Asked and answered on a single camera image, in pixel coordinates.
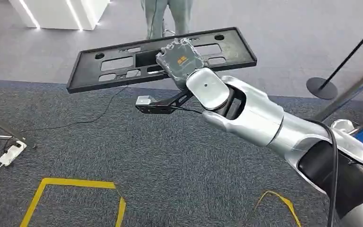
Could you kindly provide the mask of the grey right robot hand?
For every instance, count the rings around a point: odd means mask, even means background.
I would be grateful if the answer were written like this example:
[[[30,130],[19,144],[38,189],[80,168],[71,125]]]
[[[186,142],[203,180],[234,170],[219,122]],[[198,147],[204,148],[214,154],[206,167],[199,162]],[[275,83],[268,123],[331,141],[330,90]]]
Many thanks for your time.
[[[174,81],[178,89],[186,89],[188,77],[205,66],[204,59],[188,38],[175,38],[156,54],[156,63]]]

